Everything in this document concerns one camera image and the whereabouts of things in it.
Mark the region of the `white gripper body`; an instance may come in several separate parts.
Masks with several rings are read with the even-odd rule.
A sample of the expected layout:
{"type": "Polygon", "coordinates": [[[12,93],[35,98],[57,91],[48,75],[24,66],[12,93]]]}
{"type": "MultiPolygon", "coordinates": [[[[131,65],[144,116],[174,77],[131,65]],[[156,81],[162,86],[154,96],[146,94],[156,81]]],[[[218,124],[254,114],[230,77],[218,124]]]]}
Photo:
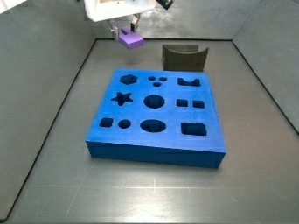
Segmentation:
{"type": "Polygon", "coordinates": [[[88,18],[103,21],[151,11],[155,0],[84,0],[88,18]]]}

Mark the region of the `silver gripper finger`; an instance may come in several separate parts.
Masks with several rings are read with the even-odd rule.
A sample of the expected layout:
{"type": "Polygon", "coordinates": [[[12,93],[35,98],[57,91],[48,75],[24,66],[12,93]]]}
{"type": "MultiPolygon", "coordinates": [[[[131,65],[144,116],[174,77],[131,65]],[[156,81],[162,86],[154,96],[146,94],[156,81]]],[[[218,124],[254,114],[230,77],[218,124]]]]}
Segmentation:
{"type": "Polygon", "coordinates": [[[139,27],[139,20],[140,20],[140,18],[142,18],[142,14],[140,13],[134,14],[132,21],[131,21],[131,31],[132,32],[136,32],[136,29],[139,27]]]}
{"type": "Polygon", "coordinates": [[[118,26],[115,23],[115,19],[111,18],[107,22],[110,25],[110,31],[112,33],[114,40],[118,42],[119,41],[119,29],[118,29],[118,26]]]}

